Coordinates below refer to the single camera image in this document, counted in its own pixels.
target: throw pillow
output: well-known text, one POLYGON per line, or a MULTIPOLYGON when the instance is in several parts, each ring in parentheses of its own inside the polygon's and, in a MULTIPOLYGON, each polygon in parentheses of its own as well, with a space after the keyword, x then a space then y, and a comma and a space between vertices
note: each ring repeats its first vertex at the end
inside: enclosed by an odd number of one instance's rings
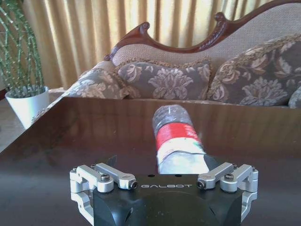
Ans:
POLYGON ((209 58, 183 65, 133 59, 115 70, 130 98, 203 100, 211 79, 209 58))
POLYGON ((301 86, 292 94, 288 106, 290 108, 301 108, 301 86))
POLYGON ((301 85, 301 34, 265 42, 216 72, 208 99, 241 105, 287 105, 301 85))
POLYGON ((65 96, 123 99, 127 92, 119 84, 120 82, 108 71, 92 69, 84 72, 79 80, 65 92, 65 96))

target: screw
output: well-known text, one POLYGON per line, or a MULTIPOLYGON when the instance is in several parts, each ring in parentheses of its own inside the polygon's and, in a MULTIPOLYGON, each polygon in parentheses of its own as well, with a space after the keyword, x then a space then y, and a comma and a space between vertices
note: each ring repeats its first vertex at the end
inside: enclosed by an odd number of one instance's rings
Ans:
POLYGON ((231 174, 231 173, 226 174, 225 175, 225 180, 233 181, 234 180, 234 175, 231 174))
POLYGON ((130 189, 135 189, 137 187, 138 187, 138 182, 137 181, 130 182, 130 184, 129 184, 130 189))
POLYGON ((102 174, 102 175, 100 176, 100 180, 101 180, 102 182, 108 182, 108 181, 110 180, 110 175, 104 173, 104 174, 102 174))
POLYGON ((205 189, 205 184, 202 181, 198 181, 197 182, 197 187, 201 190, 204 190, 205 189))

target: beige curtain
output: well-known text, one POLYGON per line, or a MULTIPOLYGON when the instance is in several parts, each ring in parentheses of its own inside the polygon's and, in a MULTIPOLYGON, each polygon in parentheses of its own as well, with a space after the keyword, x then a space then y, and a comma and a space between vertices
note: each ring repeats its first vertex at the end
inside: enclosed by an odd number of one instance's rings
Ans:
POLYGON ((25 0, 24 11, 38 42, 45 83, 68 88, 103 60, 138 24, 173 47, 201 42, 224 12, 236 20, 270 0, 25 0))

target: plastic bottle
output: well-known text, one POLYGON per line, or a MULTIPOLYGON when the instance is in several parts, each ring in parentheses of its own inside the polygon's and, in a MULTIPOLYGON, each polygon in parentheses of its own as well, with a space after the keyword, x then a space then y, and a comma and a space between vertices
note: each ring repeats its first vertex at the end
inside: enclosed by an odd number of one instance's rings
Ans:
POLYGON ((201 174, 209 168, 205 151, 187 111, 179 105, 160 107, 153 117, 160 174, 201 174))

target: white flower pot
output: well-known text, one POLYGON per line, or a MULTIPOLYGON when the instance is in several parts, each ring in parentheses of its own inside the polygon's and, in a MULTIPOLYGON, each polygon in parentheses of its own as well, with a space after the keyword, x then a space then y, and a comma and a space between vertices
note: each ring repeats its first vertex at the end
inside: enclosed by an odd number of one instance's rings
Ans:
POLYGON ((33 97, 11 98, 10 93, 5 94, 6 100, 13 108, 19 120, 27 129, 32 124, 32 119, 40 110, 49 105, 48 87, 45 86, 45 92, 33 97))

